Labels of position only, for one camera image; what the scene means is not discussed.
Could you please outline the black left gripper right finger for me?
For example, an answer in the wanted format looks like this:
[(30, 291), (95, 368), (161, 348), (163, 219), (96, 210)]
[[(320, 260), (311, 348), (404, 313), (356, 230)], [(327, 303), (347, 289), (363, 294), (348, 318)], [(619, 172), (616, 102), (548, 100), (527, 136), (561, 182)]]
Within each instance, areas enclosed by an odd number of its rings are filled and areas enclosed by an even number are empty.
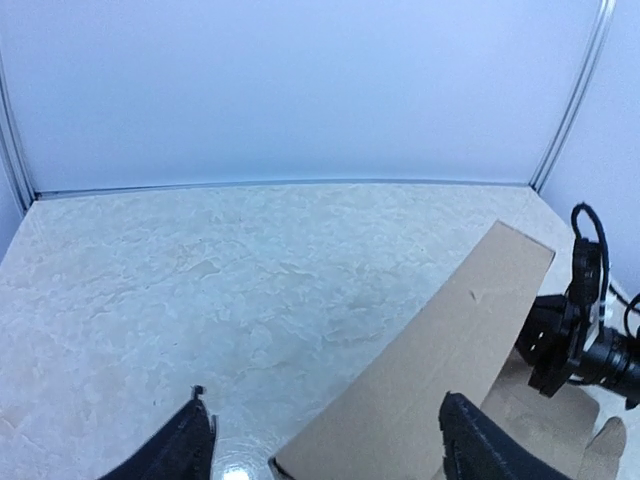
[(445, 479), (569, 479), (575, 472), (572, 453), (555, 453), (552, 431), (529, 413), (497, 423), (464, 394), (448, 392), (438, 422)]

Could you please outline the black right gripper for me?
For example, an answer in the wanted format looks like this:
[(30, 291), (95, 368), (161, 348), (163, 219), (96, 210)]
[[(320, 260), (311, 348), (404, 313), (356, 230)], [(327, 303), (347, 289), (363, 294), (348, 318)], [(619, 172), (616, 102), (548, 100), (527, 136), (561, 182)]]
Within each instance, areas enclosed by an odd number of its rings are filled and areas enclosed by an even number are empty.
[(528, 385), (539, 394), (551, 398), (566, 384), (596, 383), (594, 373), (582, 364), (588, 334), (594, 329), (592, 309), (561, 294), (535, 299), (515, 349), (532, 368)]

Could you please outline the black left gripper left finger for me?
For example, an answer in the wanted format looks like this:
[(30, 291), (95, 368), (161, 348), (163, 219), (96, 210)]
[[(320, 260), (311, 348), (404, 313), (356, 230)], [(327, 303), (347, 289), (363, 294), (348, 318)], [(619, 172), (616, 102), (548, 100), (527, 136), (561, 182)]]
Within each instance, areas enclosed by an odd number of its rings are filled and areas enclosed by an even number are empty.
[(102, 476), (116, 479), (203, 479), (212, 474), (218, 419), (194, 385), (191, 398), (132, 456)]

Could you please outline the brown cardboard box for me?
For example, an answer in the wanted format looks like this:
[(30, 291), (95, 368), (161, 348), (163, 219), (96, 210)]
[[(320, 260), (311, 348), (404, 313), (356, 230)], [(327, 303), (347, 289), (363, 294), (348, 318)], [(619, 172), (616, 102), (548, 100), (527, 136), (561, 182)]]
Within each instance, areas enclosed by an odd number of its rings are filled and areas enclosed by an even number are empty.
[(553, 259), (546, 245), (494, 223), (406, 328), (274, 454), (274, 477), (440, 479), (438, 413), (460, 393), (541, 461), (535, 478), (615, 478), (622, 420), (598, 426), (598, 403), (575, 387), (535, 393), (512, 352)]

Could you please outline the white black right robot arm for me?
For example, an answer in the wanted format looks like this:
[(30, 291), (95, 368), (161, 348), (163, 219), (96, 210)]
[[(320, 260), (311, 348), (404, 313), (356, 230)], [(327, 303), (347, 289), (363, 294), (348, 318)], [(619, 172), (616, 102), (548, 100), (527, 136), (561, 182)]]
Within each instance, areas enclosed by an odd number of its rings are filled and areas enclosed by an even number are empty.
[(598, 386), (639, 405), (639, 342), (591, 320), (591, 309), (563, 295), (538, 296), (515, 349), (532, 368), (528, 385), (553, 397), (572, 384)]

